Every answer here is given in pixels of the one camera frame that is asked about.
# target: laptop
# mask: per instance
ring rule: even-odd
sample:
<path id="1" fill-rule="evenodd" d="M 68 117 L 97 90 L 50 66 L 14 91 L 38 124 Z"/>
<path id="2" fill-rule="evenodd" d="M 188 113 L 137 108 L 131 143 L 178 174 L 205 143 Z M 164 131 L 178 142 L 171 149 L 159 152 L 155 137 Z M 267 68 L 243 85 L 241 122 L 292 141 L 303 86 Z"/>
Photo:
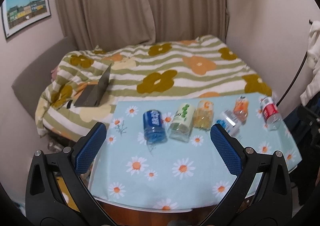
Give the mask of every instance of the laptop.
<path id="1" fill-rule="evenodd" d="M 111 65 L 103 73 L 98 84 L 89 84 L 74 103 L 75 107 L 98 107 L 109 85 Z"/>

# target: curtain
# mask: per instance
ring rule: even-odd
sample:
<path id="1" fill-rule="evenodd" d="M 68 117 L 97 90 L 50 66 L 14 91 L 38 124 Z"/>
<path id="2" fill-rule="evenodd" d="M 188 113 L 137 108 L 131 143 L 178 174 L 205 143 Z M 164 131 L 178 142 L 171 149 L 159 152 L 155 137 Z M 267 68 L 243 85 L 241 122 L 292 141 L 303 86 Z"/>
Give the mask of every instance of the curtain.
<path id="1" fill-rule="evenodd" d="M 194 39 L 207 34 L 225 41 L 226 0 L 149 0 L 149 3 L 157 42 Z"/>
<path id="2" fill-rule="evenodd" d="M 64 36 L 80 50 L 99 45 L 106 51 L 154 43 L 155 26 L 148 0 L 55 0 Z"/>

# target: gray headboard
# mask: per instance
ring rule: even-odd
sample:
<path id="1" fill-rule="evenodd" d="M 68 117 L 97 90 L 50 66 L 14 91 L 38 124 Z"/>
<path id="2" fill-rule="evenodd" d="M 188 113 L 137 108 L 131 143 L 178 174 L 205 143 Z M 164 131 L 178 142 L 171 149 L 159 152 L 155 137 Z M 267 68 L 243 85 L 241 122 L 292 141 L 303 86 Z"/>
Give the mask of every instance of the gray headboard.
<path id="1" fill-rule="evenodd" d="M 65 37 L 37 59 L 15 79 L 12 89 L 17 99 L 34 119 L 41 93 L 51 83 L 51 73 L 68 52 L 77 50 L 72 39 Z"/>

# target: light blue tablecloth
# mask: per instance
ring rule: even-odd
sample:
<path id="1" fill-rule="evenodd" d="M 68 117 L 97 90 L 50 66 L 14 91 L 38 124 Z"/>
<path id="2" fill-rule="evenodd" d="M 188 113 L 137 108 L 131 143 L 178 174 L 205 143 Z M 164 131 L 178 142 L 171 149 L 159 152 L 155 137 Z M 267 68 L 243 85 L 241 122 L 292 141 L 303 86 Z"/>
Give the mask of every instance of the light blue tablecloth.
<path id="1" fill-rule="evenodd" d="M 233 110 L 238 95 L 208 98 L 214 103 L 214 120 Z M 298 148 L 282 122 L 278 131 L 268 131 L 258 112 L 259 93 L 247 94 L 249 115 L 236 136 L 243 147 L 259 153 L 283 152 L 289 171 L 300 161 Z M 143 139 L 142 115 L 158 109 L 163 118 L 173 117 L 181 103 L 195 107 L 202 99 L 119 102 L 114 123 L 108 129 L 92 179 L 93 196 L 115 203 L 154 209 L 189 209 L 218 204 L 236 176 L 231 175 L 208 132 L 193 129 L 189 143 L 169 139 L 151 151 Z M 257 189 L 257 174 L 248 195 Z"/>

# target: silver bolt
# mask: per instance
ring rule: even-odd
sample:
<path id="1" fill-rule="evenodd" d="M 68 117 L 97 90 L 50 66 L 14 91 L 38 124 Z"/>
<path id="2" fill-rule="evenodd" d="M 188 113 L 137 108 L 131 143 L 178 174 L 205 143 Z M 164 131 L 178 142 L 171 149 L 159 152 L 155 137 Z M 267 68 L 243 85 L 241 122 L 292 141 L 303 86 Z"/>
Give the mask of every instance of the silver bolt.
<path id="1" fill-rule="evenodd" d="M 37 151 L 35 152 L 35 156 L 36 156 L 36 157 L 39 157 L 39 155 L 41 155 L 41 150 L 37 150 Z"/>
<path id="2" fill-rule="evenodd" d="M 246 148 L 245 152 L 247 152 L 248 154 L 253 154 L 253 149 L 252 148 Z"/>
<path id="3" fill-rule="evenodd" d="M 277 157 L 282 157 L 282 153 L 280 151 L 276 151 L 276 156 Z"/>
<path id="4" fill-rule="evenodd" d="M 69 153 L 71 151 L 71 147 L 65 147 L 63 149 L 63 153 Z"/>

